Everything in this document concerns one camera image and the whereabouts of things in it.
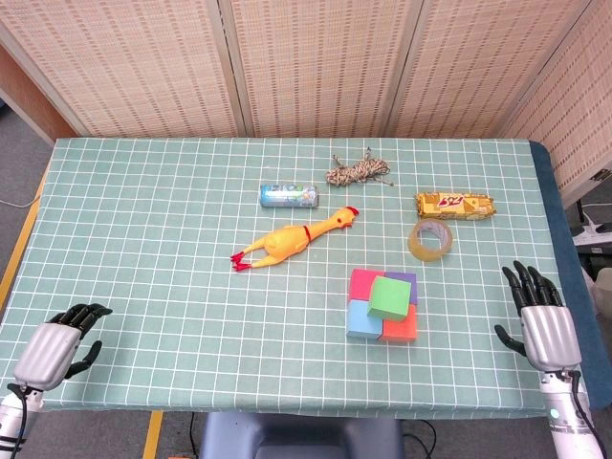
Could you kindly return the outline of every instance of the foam block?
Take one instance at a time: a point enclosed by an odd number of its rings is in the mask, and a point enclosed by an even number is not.
[[[383,320],[381,341],[414,341],[417,338],[417,306],[410,304],[408,316],[400,321]]]
[[[385,277],[403,280],[410,283],[410,304],[417,303],[417,274],[415,273],[385,273]]]
[[[348,300],[361,299],[368,301],[370,299],[370,290],[377,275],[384,276],[382,271],[370,270],[353,270],[351,273],[351,283],[348,290]]]
[[[367,301],[351,299],[346,312],[346,336],[378,339],[383,332],[383,320],[367,314]]]
[[[410,284],[389,277],[377,277],[372,285],[367,314],[391,320],[404,320],[408,315]]]

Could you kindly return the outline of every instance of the rubber chicken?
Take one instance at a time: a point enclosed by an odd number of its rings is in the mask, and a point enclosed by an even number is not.
[[[306,249],[308,244],[317,239],[324,232],[335,228],[352,227],[353,220],[359,214],[356,208],[341,208],[327,220],[313,225],[277,229],[261,239],[257,239],[240,253],[233,255],[231,257],[233,268],[236,271],[243,271],[248,268],[261,268],[262,266],[280,263],[294,253],[299,253]],[[268,253],[268,256],[254,263],[241,262],[242,258],[247,253],[262,248]]]

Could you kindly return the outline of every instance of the robotic hand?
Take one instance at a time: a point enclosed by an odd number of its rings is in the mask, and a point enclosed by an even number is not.
[[[13,459],[42,411],[42,394],[87,370],[98,357],[95,341],[82,361],[72,363],[83,337],[96,321],[113,311],[99,304],[78,304],[36,328],[17,362],[12,394],[0,404],[0,459]]]
[[[582,356],[570,311],[563,306],[553,282],[531,266],[525,269],[514,261],[514,267],[520,281],[509,268],[502,271],[512,289],[524,342],[512,339],[501,325],[495,325],[495,333],[540,372],[540,391],[558,458],[607,458],[592,424],[586,390],[579,381],[576,368]]]

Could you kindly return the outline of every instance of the blue table edge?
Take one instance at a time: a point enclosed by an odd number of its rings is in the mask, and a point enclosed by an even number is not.
[[[592,407],[603,408],[612,404],[612,365],[593,314],[591,296],[584,283],[578,252],[565,218],[550,154],[539,142],[529,141],[529,144],[553,240],[558,276],[576,326],[582,353],[580,367],[589,401]]]

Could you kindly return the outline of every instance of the roll of tape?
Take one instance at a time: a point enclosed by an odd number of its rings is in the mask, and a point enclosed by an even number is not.
[[[430,231],[440,239],[440,249],[433,251],[423,246],[419,242],[419,233],[421,231]],[[452,245],[452,232],[444,222],[435,218],[424,218],[419,221],[408,237],[408,249],[410,252],[422,261],[434,261],[442,258],[442,256],[450,250]]]

